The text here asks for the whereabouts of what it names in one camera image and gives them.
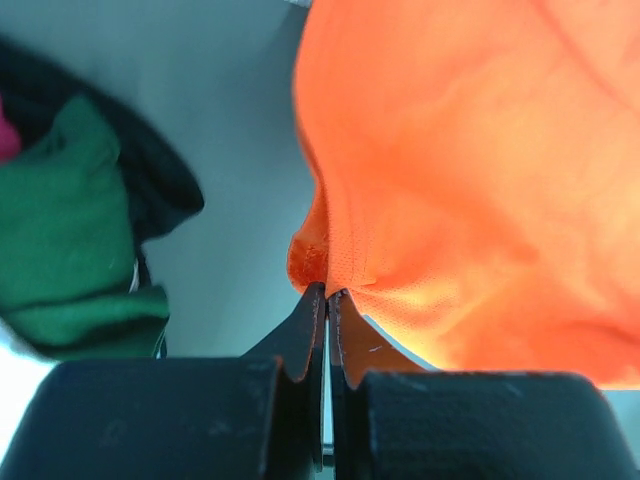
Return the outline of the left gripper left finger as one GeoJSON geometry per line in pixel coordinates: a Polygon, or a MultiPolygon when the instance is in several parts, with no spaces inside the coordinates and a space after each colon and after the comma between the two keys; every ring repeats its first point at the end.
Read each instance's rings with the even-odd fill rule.
{"type": "Polygon", "coordinates": [[[5,479],[310,479],[322,468],[325,294],[239,357],[69,361],[37,389],[5,479]]]}

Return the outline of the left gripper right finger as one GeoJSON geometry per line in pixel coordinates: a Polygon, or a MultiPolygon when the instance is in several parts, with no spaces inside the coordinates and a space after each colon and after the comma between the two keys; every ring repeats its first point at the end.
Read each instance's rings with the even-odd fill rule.
{"type": "Polygon", "coordinates": [[[635,479],[604,396],[558,372],[441,372],[327,303],[339,479],[635,479]]]}

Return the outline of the orange t-shirt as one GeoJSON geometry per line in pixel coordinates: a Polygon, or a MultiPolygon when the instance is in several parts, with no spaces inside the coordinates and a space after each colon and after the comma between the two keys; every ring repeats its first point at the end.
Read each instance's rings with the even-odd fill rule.
{"type": "Polygon", "coordinates": [[[316,1],[291,283],[443,370],[639,385],[639,5],[316,1]]]}

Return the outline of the white folded t-shirt stack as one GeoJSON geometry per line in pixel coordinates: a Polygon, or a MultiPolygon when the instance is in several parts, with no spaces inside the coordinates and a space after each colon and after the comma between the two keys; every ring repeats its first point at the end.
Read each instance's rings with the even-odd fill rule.
{"type": "Polygon", "coordinates": [[[4,320],[1,320],[0,343],[0,449],[4,459],[36,390],[57,361],[38,353],[4,320]]]}

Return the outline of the black folded t-shirt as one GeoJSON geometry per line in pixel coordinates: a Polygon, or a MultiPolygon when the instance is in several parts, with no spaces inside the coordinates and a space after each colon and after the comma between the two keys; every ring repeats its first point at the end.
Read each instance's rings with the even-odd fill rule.
{"type": "Polygon", "coordinates": [[[128,194],[140,263],[143,242],[171,232],[202,210],[204,198],[193,174],[173,148],[128,107],[54,64],[9,41],[2,42],[1,98],[5,115],[22,139],[20,154],[50,130],[59,111],[76,97],[88,99],[97,108],[119,141],[117,164],[128,194]]]}

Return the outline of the green folded t-shirt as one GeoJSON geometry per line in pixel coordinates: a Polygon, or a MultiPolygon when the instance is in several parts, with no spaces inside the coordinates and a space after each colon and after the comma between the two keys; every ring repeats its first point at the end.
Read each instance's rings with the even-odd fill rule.
{"type": "Polygon", "coordinates": [[[104,117],[76,97],[1,169],[1,317],[46,357],[159,353],[168,299],[140,280],[119,154],[104,117]]]}

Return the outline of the pink folded garment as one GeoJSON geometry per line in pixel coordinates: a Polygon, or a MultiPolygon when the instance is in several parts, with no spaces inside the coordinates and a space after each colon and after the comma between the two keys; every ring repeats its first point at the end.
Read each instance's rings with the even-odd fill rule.
{"type": "Polygon", "coordinates": [[[3,102],[0,102],[0,161],[2,164],[10,162],[20,154],[22,141],[20,135],[7,118],[4,112],[3,102]]]}

